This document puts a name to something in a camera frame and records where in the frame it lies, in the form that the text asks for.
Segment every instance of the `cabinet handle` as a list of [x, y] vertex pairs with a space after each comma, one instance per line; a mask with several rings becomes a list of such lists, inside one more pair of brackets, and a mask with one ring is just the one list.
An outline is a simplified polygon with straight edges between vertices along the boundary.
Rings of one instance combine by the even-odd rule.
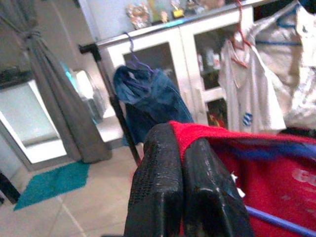
[[197, 105], [198, 111], [203, 114], [205, 112], [205, 107], [204, 107], [205, 105], [204, 105], [202, 90], [199, 88], [195, 88], [195, 94], [198, 101], [198, 105]]

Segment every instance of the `red hanger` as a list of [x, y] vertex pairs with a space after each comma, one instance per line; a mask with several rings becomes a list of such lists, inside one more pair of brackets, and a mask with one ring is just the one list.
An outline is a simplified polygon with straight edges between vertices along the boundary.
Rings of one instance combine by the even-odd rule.
[[[241, 47], [237, 46], [236, 45], [236, 42], [235, 42], [235, 36], [233, 36], [233, 38], [231, 39], [231, 42], [233, 44], [233, 48], [234, 49], [240, 49], [242, 51], [245, 50], [245, 44], [248, 45], [249, 47], [251, 46], [251, 44], [245, 39], [244, 35], [243, 35], [243, 32], [241, 30], [241, 21], [242, 21], [242, 5], [241, 5], [241, 1], [240, 0], [235, 0], [236, 4], [238, 5], [238, 10], [239, 10], [239, 22], [238, 22], [238, 32], [240, 33], [241, 35], [241, 39], [242, 39], [242, 44], [241, 44]], [[237, 63], [237, 64], [240, 64], [241, 66], [247, 68], [247, 65], [244, 64], [243, 62], [235, 59], [235, 58], [232, 58], [232, 60]]]

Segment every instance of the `metal rod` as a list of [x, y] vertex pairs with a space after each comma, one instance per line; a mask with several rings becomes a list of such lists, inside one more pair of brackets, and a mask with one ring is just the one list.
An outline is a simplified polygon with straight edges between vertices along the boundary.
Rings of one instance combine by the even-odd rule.
[[[264, 4], [268, 4], [274, 1], [278, 1], [278, 0], [243, 0], [241, 2], [242, 7], [245, 6], [260, 6], [260, 5], [264, 5]], [[136, 31], [132, 31], [129, 33], [129, 35], [135, 39], [135, 38], [139, 38], [139, 37], [143, 37], [152, 33], [156, 33], [159, 31], [163, 31], [163, 30], [167, 30], [167, 29], [171, 29], [174, 27], [179, 27], [181, 25], [184, 24], [188, 24], [188, 23], [192, 23], [194, 21], [199, 21], [202, 19], [206, 19], [206, 18], [210, 18], [213, 16], [217, 16], [217, 15], [221, 15], [224, 14], [227, 11], [231, 11], [231, 10], [237, 10], [238, 7], [236, 6], [236, 4], [232, 3], [232, 4], [228, 4], [225, 5], [221, 8], [217, 8], [217, 9], [212, 9], [204, 14], [200, 14], [200, 15], [196, 15], [196, 16], [192, 16], [192, 17], [186, 17], [186, 18], [181, 18], [179, 20], [174, 20], [171, 22], [168, 22], [166, 24], [160, 24], [160, 25], [156, 25], [156, 26], [150, 26], [150, 27], [146, 27], [143, 29], [139, 29]], [[110, 39], [105, 39], [105, 40], [101, 40], [96, 42], [96, 44], [98, 45], [98, 47], [104, 48], [104, 47], [108, 47], [110, 45], [113, 44], [117, 44], [117, 43], [121, 43], [123, 41], [127, 41], [128, 40], [128, 36], [127, 35], [120, 35], [117, 37], [113, 37]]]
[[102, 58], [101, 58], [98, 46], [95, 43], [92, 43], [92, 44], [89, 44], [86, 46], [79, 45], [79, 50], [80, 50], [81, 54], [85, 54], [88, 52], [92, 53], [93, 58], [97, 64], [98, 69], [100, 71], [100, 74], [102, 76], [105, 87], [109, 93], [110, 103], [113, 106], [113, 109], [114, 109], [115, 114], [118, 118], [120, 126], [124, 132], [124, 135], [126, 137], [128, 144], [129, 144], [129, 148], [130, 148], [132, 155], [134, 157], [134, 160], [138, 166], [140, 164], [141, 160], [140, 160], [139, 154], [137, 152], [135, 143], [133, 141], [132, 135], [127, 127], [127, 123], [126, 123], [126, 120], [124, 118], [122, 108], [119, 104], [119, 99], [118, 99], [117, 95], [114, 93], [109, 76], [108, 76], [107, 71], [106, 71], [106, 68], [105, 68], [104, 64], [102, 63]]

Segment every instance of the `white shirt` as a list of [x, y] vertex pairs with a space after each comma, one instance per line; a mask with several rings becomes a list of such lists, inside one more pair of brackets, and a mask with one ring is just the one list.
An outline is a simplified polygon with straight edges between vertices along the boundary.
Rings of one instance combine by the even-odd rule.
[[[227, 98], [229, 130], [275, 133], [285, 129], [272, 84], [276, 75], [264, 66], [255, 47], [245, 45], [245, 51], [235, 51], [227, 40], [221, 54], [219, 84]], [[247, 68], [232, 58], [242, 61]]]

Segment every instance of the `hanging clothes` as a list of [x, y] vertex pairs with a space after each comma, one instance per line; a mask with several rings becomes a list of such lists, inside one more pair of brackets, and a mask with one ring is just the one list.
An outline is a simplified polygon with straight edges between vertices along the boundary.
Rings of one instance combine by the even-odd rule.
[[219, 84], [226, 93], [229, 130], [260, 133], [285, 129], [272, 84], [276, 75], [264, 67], [257, 50], [245, 45], [245, 51], [235, 51], [227, 40], [221, 56]]
[[114, 88], [126, 105], [126, 123], [136, 144], [144, 142], [156, 124], [193, 122], [178, 89], [161, 70], [152, 74], [121, 66], [114, 75]]
[[[295, 223], [301, 230], [316, 231], [316, 140], [291, 135], [230, 132], [224, 128], [170, 122], [180, 158], [193, 142], [206, 138], [246, 196], [251, 210]], [[250, 217], [256, 237], [296, 237], [288, 230]]]
[[277, 75], [273, 85], [288, 127], [316, 128], [316, 15], [296, 0], [257, 21], [247, 38]]

